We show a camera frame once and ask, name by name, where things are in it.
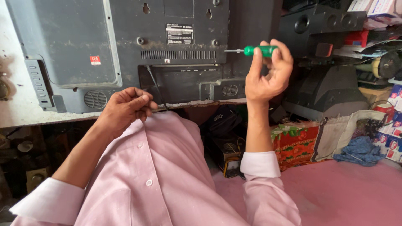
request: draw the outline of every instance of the speaker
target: speaker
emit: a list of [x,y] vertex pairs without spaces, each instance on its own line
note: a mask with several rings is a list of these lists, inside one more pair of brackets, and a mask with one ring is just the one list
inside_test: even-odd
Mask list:
[[330,60],[332,51],[342,46],[349,31],[360,31],[366,12],[343,12],[315,4],[283,15],[278,40],[294,58]]

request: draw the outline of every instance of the shirt button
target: shirt button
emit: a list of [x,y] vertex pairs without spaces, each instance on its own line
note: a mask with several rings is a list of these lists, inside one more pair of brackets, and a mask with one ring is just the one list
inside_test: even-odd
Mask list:
[[149,180],[147,180],[146,185],[147,185],[147,186],[151,186],[151,185],[152,185],[152,183],[153,183],[153,181],[152,181],[151,179],[149,179]]

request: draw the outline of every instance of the shirt cuff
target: shirt cuff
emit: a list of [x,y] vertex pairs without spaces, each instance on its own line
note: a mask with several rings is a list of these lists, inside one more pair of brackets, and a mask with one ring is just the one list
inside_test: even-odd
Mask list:
[[275,178],[281,176],[278,159],[274,151],[245,152],[240,171],[256,177]]
[[80,187],[48,178],[10,212],[37,221],[74,225],[84,195],[85,190]]

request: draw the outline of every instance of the screwdriver shaft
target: screwdriver shaft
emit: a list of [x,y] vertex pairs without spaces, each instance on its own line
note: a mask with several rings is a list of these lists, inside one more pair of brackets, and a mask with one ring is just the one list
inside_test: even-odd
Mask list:
[[240,52],[244,52],[244,49],[228,49],[228,50],[225,50],[225,52],[228,52],[228,53],[240,53]]

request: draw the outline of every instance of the hand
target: hand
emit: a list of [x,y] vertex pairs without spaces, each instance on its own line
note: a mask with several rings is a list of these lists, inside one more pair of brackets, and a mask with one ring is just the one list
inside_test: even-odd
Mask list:
[[158,104],[151,101],[153,98],[150,93],[135,87],[115,92],[94,127],[109,133],[112,141],[121,136],[135,120],[144,122],[151,116],[151,109],[158,108]]
[[[270,45],[262,41],[260,45]],[[276,39],[271,40],[276,45],[272,58],[263,58],[261,49],[254,48],[254,57],[250,71],[246,77],[246,98],[248,105],[268,106],[269,100],[282,93],[288,85],[293,70],[293,58],[285,44]],[[261,76],[265,64],[269,73]]]

